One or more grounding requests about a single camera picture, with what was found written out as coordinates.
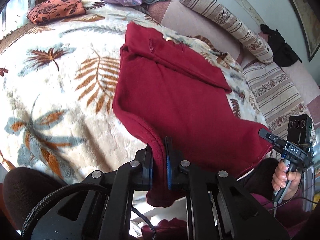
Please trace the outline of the magenta sleeve forearm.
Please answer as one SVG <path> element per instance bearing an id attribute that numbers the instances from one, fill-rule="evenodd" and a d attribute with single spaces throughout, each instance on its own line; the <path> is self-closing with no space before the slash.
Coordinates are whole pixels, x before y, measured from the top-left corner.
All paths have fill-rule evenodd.
<path id="1" fill-rule="evenodd" d="M 239 183 L 271 214 L 276 215 L 276 219 L 288 231 L 292 239 L 305 239 L 312 235 L 312 230 L 317 224 L 316 212 L 303 211 L 303 200 L 301 190 L 289 200 L 289 203 L 274 210 L 272 196 L 274 189 L 272 187 L 272 176 L 280 161 L 274 158 L 264 159 L 254 170 L 246 177 L 239 180 Z"/>

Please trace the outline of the dark brown sleeve forearm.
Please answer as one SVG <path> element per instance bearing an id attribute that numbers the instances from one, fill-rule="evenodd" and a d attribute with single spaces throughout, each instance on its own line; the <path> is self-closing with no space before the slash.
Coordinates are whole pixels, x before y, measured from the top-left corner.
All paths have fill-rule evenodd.
<path id="1" fill-rule="evenodd" d="M 35 205 L 46 195 L 66 185 L 61 179 L 27 167 L 8 172 L 4 178 L 3 198 L 15 226 L 21 230 Z"/>

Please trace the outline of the person's right hand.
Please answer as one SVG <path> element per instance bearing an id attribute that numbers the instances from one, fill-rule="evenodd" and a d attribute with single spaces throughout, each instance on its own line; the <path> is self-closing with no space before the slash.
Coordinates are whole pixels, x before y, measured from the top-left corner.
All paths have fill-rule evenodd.
<path id="1" fill-rule="evenodd" d="M 272 187 L 274 191 L 279 191 L 286 186 L 287 181 L 290 181 L 291 184 L 283 197 L 283 200 L 289 200 L 298 191 L 300 180 L 301 174 L 299 172 L 287 171 L 284 161 L 281 160 L 272 176 Z"/>

